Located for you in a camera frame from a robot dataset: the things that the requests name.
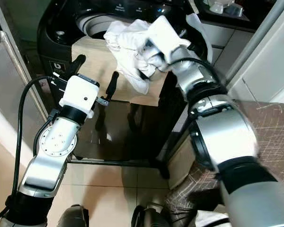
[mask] patterned fabric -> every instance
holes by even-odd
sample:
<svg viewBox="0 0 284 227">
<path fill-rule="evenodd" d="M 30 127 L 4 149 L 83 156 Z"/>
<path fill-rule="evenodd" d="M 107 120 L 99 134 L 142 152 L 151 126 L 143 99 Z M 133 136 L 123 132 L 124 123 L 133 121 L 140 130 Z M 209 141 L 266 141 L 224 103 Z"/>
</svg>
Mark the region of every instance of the patterned fabric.
<svg viewBox="0 0 284 227">
<path fill-rule="evenodd" d="M 238 107 L 253 123 L 259 144 L 260 162 L 284 181 L 284 104 L 240 102 Z M 174 226 L 183 227 L 195 207 L 194 192 L 218 187 L 214 174 L 194 163 L 186 179 L 166 198 Z"/>
</svg>

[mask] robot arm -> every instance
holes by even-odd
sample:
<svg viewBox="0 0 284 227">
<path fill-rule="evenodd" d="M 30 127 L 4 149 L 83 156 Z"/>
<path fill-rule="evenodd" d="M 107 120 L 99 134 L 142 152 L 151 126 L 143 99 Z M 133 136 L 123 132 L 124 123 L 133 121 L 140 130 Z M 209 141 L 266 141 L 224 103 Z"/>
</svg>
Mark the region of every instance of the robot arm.
<svg viewBox="0 0 284 227">
<path fill-rule="evenodd" d="M 152 29 L 171 27 L 165 18 L 159 19 Z M 167 49 L 165 37 L 173 36 L 150 33 L 149 38 L 155 48 L 161 50 L 163 45 L 168 56 L 165 59 L 188 102 L 192 119 L 188 130 L 196 159 L 217 173 L 232 226 L 284 226 L 284 183 L 258 163 L 251 123 L 227 96 L 213 68 L 183 45 Z"/>
<path fill-rule="evenodd" d="M 1 219 L 0 227 L 15 226 L 15 223 L 46 226 L 67 159 L 77 143 L 77 132 L 93 116 L 98 91 L 97 82 L 80 74 L 70 77 L 60 101 L 62 109 L 53 125 L 41 133 L 38 154 L 29 163 L 16 196 L 8 201 L 9 211 Z"/>
</svg>

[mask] white cabinet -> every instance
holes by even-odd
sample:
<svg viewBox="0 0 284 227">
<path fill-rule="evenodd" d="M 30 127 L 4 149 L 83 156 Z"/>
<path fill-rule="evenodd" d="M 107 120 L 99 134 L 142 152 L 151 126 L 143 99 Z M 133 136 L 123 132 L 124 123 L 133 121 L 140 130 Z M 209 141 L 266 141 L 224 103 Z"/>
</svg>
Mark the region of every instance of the white cabinet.
<svg viewBox="0 0 284 227">
<path fill-rule="evenodd" d="M 215 64 L 220 57 L 223 49 L 213 48 L 213 62 L 212 64 Z"/>
<path fill-rule="evenodd" d="M 235 30 L 231 38 L 224 47 L 221 55 L 216 61 L 214 67 L 222 74 L 227 75 L 237 57 L 240 55 L 246 44 L 252 38 L 253 33 Z"/>
<path fill-rule="evenodd" d="M 225 47 L 231 35 L 234 32 L 234 29 L 209 25 L 203 23 L 204 30 L 210 41 L 214 46 Z"/>
<path fill-rule="evenodd" d="M 284 103 L 284 11 L 228 88 L 233 98 Z"/>
</svg>

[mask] screw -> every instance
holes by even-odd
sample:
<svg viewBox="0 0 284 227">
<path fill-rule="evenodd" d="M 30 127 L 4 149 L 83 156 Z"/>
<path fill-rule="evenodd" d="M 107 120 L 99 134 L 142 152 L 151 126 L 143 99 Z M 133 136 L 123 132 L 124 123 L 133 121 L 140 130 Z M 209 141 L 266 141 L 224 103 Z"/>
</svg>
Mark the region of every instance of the screw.
<svg viewBox="0 0 284 227">
<path fill-rule="evenodd" d="M 57 35 L 64 35 L 65 32 L 64 32 L 64 31 L 56 31 L 56 34 L 57 34 Z"/>
</svg>

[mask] washing machine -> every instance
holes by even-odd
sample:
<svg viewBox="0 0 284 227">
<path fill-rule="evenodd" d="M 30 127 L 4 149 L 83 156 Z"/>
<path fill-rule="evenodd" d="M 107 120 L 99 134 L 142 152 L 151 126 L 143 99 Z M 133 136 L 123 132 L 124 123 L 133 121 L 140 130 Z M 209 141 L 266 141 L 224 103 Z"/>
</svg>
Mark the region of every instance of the washing machine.
<svg viewBox="0 0 284 227">
<path fill-rule="evenodd" d="M 135 19 L 155 21 L 165 15 L 175 31 L 192 42 L 194 50 L 206 59 L 202 35 L 186 22 L 192 13 L 184 0 L 53 0 L 38 27 L 38 53 L 47 75 L 63 75 L 71 61 L 71 45 L 83 36 L 103 39 L 110 23 Z M 156 158 L 181 115 L 186 103 L 169 73 L 158 107 L 111 102 L 96 106 L 94 118 L 86 121 L 74 151 L 77 162 L 158 167 L 166 160 Z M 50 84 L 56 107 L 62 91 Z"/>
</svg>

